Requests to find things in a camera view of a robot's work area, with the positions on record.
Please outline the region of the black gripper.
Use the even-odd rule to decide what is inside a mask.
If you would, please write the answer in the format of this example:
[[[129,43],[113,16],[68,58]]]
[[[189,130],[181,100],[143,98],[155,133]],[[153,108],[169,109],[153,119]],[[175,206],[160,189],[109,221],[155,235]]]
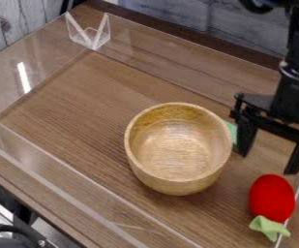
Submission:
[[[236,149],[245,157],[261,129],[276,136],[299,142],[299,68],[281,61],[280,80],[273,95],[237,93],[231,118],[236,123]],[[299,172],[299,143],[296,144],[284,174]]]

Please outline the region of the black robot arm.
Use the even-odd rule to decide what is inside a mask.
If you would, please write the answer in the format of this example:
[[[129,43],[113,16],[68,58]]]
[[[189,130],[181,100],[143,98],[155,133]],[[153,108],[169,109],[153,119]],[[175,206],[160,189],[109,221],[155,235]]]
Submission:
[[[243,8],[264,15],[283,8],[289,19],[287,54],[279,63],[280,79],[272,95],[237,93],[231,118],[236,123],[236,149],[247,155],[259,130],[295,142],[284,173],[299,172],[299,0],[239,0]]]

